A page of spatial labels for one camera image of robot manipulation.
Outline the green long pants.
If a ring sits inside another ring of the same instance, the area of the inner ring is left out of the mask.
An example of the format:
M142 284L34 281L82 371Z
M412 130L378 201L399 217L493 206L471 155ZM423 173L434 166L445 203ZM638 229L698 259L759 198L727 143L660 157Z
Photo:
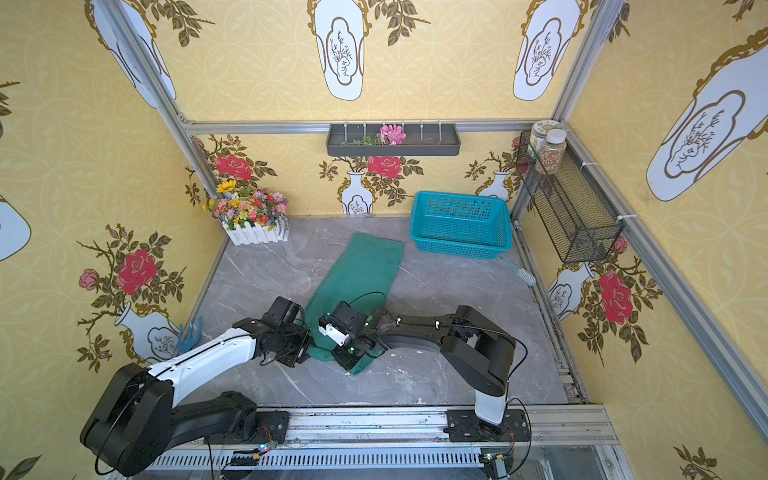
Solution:
M334 360L332 350L337 344L319 332L318 321L333 312L339 302L345 301L366 314L385 306L403 255L404 245L399 241L365 233L351 237L305 309L314 342L308 349L310 358L320 362Z

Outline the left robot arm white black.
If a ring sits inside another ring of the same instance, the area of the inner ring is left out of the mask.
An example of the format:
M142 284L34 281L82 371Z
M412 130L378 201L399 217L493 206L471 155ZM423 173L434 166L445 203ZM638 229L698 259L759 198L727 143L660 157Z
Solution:
M98 463L136 475L166 451L193 440L229 435L247 443L271 442L257 404L236 391L200 402L184 400L224 372L254 359L302 362L311 334L301 324L277 329L245 319L215 339L170 360L143 368L136 363L112 377L81 433Z

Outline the pink artificial flower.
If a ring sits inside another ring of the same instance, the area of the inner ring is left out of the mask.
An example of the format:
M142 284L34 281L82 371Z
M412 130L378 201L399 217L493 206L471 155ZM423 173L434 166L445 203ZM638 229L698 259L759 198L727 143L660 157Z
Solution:
M396 124L384 124L376 138L381 145L402 145L407 138L404 127Z

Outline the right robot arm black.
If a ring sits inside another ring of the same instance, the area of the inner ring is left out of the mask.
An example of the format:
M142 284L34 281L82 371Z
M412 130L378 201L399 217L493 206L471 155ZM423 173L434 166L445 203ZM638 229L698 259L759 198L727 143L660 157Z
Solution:
M350 372L364 359L399 348L439 352L475 391L472 413L452 414L445 432L453 442L524 441L530 424L523 414L511 414L508 382L527 359L528 349L516 359L522 341L476 309L461 305L440 316L399 315L387 309L370 314L340 302L318 321L319 332L332 340L335 361Z

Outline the jar with yellow label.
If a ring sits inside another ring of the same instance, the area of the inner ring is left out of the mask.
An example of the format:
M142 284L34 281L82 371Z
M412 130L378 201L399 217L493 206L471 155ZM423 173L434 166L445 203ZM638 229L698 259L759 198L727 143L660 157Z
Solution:
M529 134L527 154L529 156L538 156L542 145L546 142L547 134L553 129L561 129L562 127L563 124L561 122L552 119L543 119L535 122Z

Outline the dark grey wall shelf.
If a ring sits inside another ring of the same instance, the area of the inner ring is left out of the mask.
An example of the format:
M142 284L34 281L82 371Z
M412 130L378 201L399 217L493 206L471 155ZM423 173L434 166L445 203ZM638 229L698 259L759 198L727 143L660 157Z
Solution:
M457 156L460 148L456 125L442 121L333 123L326 137L333 157Z

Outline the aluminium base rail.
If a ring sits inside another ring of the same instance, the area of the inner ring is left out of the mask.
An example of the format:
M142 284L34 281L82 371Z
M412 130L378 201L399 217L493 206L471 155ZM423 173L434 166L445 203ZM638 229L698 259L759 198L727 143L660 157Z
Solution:
M243 478L271 471L469 469L488 479L631 479L604 408L514 405L502 425L484 426L463 406L268 408L267 430L176 446L113 479L189 471L195 478Z

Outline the teal plastic basket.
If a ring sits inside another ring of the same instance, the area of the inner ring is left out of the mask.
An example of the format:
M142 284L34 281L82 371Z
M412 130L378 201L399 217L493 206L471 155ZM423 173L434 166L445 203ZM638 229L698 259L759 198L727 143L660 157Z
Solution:
M507 204L485 196L421 191L414 197L409 234L422 252L479 260L513 246Z

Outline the jar with colourful beads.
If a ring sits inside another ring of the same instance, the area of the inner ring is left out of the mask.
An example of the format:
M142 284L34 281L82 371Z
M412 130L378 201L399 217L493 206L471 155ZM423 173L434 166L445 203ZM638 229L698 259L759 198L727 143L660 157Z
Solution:
M535 169L540 174L555 174L563 159L567 147L567 133L562 129L551 129L538 150L538 162Z

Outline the flower box white fence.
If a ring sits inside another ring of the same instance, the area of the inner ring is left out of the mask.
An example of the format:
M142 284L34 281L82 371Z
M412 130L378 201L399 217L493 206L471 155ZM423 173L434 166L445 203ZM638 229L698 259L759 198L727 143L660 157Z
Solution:
M288 239L288 199L280 192L238 186L235 180L217 188L223 198L208 198L201 209L210 213L235 246L277 243Z

